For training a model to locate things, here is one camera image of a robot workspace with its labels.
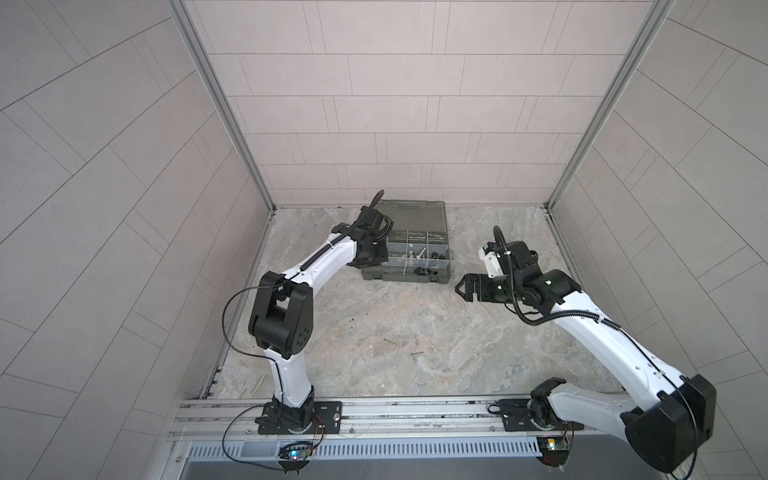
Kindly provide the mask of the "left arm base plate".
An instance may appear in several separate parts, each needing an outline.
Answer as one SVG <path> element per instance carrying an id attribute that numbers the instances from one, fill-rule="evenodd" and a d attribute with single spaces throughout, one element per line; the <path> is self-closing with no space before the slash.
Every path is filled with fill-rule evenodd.
<path id="1" fill-rule="evenodd" d="M 338 434 L 343 403 L 309 399 L 301 407 L 288 407 L 273 398 L 255 422 L 259 435 Z"/>

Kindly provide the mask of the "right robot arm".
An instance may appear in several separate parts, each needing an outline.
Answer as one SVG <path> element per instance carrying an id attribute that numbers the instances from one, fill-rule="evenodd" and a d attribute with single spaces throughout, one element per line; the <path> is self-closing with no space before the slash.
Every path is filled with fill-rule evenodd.
<path id="1" fill-rule="evenodd" d="M 561 270 L 543 272 L 537 252 L 508 242 L 500 229 L 479 251 L 486 271 L 466 274 L 455 291 L 467 302 L 502 304 L 530 327 L 553 323 L 578 340 L 619 381 L 620 393 L 577 387 L 559 377 L 530 393 L 531 423 L 555 430 L 575 423 L 627 442 L 649 466 L 673 474 L 696 463 L 713 434 L 717 392 L 658 358 L 603 312 Z"/>

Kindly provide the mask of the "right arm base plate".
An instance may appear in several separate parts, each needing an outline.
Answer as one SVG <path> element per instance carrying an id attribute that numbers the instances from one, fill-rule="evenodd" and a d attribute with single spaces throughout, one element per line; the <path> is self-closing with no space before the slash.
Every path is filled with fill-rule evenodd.
<path id="1" fill-rule="evenodd" d="M 582 431 L 585 426 L 578 422 L 540 417 L 531 408 L 530 399 L 501 399 L 489 404 L 486 411 L 501 418 L 505 432 L 522 431 Z"/>

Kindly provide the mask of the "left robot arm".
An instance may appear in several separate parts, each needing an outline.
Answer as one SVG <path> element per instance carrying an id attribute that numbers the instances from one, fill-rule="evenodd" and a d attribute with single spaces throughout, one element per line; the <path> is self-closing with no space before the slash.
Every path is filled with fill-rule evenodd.
<path id="1" fill-rule="evenodd" d="M 313 419 L 314 387 L 304 349 L 314 328 L 314 297 L 341 269 L 362 269 L 388 260 L 386 239 L 394 222 L 364 206 L 351 224 L 335 226 L 325 243 L 300 264 L 260 279 L 248 332 L 271 362 L 272 408 L 279 424 L 305 431 Z"/>

